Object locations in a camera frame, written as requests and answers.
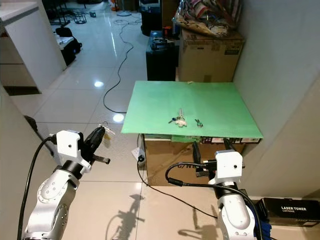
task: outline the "black box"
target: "black box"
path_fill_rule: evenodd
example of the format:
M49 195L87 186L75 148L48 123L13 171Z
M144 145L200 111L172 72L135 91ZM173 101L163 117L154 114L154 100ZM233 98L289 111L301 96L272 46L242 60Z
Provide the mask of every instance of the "black box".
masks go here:
M315 200L265 197L256 205L260 218L271 225L310 228L320 223L320 206Z
M161 39L162 31L151 31L145 52L148 81L176 80L176 51L174 43L155 44L154 39Z

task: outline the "white tile floor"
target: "white tile floor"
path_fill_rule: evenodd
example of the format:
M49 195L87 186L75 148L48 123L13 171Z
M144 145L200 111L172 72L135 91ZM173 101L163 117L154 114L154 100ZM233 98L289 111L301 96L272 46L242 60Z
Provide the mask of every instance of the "white tile floor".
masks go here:
M23 114L34 117L39 131L48 135L60 130L81 131L86 137L97 123L108 121L116 132L104 139L97 154L111 159L110 165L96 162L81 184L70 208L64 240L222 240L217 222L165 195L142 185L131 150L136 134L121 134L122 124L113 121L114 113L103 106L103 95L117 81L120 62L129 49L121 39L117 19L110 11L97 11L87 23L67 27L82 51L76 60L41 95L12 96ZM148 38L140 25L129 25L123 38L134 45L120 71L122 82L105 102L116 111L126 111L135 81L147 80L145 51ZM103 85L96 87L96 82ZM159 187L198 208L216 215L217 201L209 189ZM279 240L317 239L315 229L273 227Z

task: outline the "brown cardboard box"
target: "brown cardboard box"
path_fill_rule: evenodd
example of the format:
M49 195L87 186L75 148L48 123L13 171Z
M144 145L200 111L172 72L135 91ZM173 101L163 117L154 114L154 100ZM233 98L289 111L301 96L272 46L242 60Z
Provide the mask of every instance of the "brown cardboard box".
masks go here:
M241 153L245 144L235 144L234 146ZM202 161L214 159L215 152L224 149L223 143L199 143ZM178 162L193 162L192 152L191 143L146 140L145 155L148 183L151 186L172 186L165 178L167 168ZM173 168L170 171L170 177L182 180L185 183L207 184L209 181L207 177L196 177L196 170L186 166Z
M179 7L179 0L162 0L162 27L171 26L172 18Z
M234 32L220 39L182 29L178 76L181 82L232 82L244 38Z

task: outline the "plastic bag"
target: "plastic bag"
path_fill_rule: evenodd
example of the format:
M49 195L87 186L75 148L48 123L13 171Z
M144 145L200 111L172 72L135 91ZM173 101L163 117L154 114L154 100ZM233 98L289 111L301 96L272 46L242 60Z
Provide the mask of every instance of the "plastic bag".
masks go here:
M238 26L242 0L180 0L173 21L200 34L224 37Z

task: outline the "green board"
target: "green board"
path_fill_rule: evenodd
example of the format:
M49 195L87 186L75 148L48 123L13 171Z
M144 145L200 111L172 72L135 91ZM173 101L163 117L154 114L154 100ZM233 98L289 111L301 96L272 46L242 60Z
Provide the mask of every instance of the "green board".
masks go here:
M179 108L187 127L168 123ZM263 138L232 82L136 81L122 133Z

